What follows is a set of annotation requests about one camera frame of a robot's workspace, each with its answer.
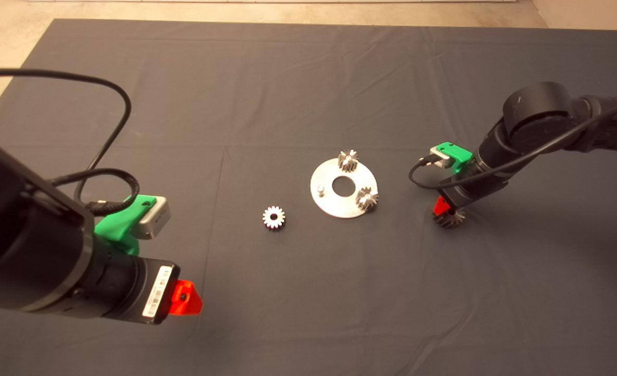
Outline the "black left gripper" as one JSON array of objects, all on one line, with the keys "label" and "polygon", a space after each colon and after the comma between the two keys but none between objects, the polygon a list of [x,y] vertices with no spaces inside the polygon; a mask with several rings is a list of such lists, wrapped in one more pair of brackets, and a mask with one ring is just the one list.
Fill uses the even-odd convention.
[{"label": "black left gripper", "polygon": [[178,280],[181,268],[169,260],[137,259],[139,274],[130,307],[132,323],[159,325],[170,315],[192,316],[204,303],[195,284]]}]

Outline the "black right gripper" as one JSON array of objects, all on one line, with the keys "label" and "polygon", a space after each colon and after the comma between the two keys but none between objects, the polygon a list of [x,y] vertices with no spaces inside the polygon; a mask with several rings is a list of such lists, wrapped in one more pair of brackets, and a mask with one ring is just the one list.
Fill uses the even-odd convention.
[{"label": "black right gripper", "polygon": [[433,206],[433,214],[451,214],[452,209],[462,209],[507,186],[510,174],[498,173],[475,182],[439,189],[439,197]]}]

